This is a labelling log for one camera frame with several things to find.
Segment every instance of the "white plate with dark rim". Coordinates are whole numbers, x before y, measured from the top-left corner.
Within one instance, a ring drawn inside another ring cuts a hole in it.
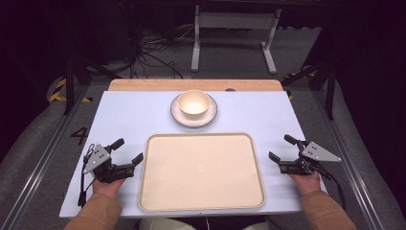
[[[217,103],[210,95],[208,95],[210,98],[210,105],[207,111],[198,120],[191,120],[185,116],[182,110],[180,110],[178,104],[179,96],[180,95],[178,95],[170,105],[170,113],[172,114],[173,119],[175,119],[175,121],[182,126],[203,127],[206,124],[210,123],[217,114]]]

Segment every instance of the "tray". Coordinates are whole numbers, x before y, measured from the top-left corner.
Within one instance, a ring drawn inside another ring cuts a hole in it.
[[[139,205],[147,212],[260,207],[265,195],[246,133],[156,134]]]

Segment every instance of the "white tabletop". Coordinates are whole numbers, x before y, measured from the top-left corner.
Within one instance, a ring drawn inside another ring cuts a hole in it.
[[[198,210],[145,212],[138,196],[143,163],[136,167],[119,192],[123,218],[186,217],[215,215],[264,215],[301,211],[300,195],[293,180],[281,174],[278,165],[268,158],[271,150],[282,160],[298,158],[298,148],[283,140],[284,134],[304,140],[304,135],[285,92],[207,92],[218,107],[214,120],[200,128],[187,128],[170,115],[170,104],[181,92],[117,92],[103,93],[95,120],[84,145],[59,216],[74,217],[78,207],[82,156],[91,144],[108,146],[120,138],[125,144],[112,152],[113,164],[128,164],[145,152],[147,139],[153,134],[245,132],[254,141],[259,170],[265,190],[265,202],[256,209]],[[85,186],[93,177],[85,176]]]

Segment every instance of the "sleeve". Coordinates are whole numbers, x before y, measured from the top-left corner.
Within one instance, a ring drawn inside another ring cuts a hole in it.
[[[323,191],[304,195],[301,204],[312,229],[356,229],[341,206]]]
[[[107,195],[93,194],[64,229],[114,229],[121,212],[122,206],[116,199]]]

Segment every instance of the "cream bowl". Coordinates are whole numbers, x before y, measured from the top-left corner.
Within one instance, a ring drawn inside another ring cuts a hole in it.
[[[199,119],[209,109],[210,98],[200,90],[188,90],[178,97],[179,109],[189,119]]]

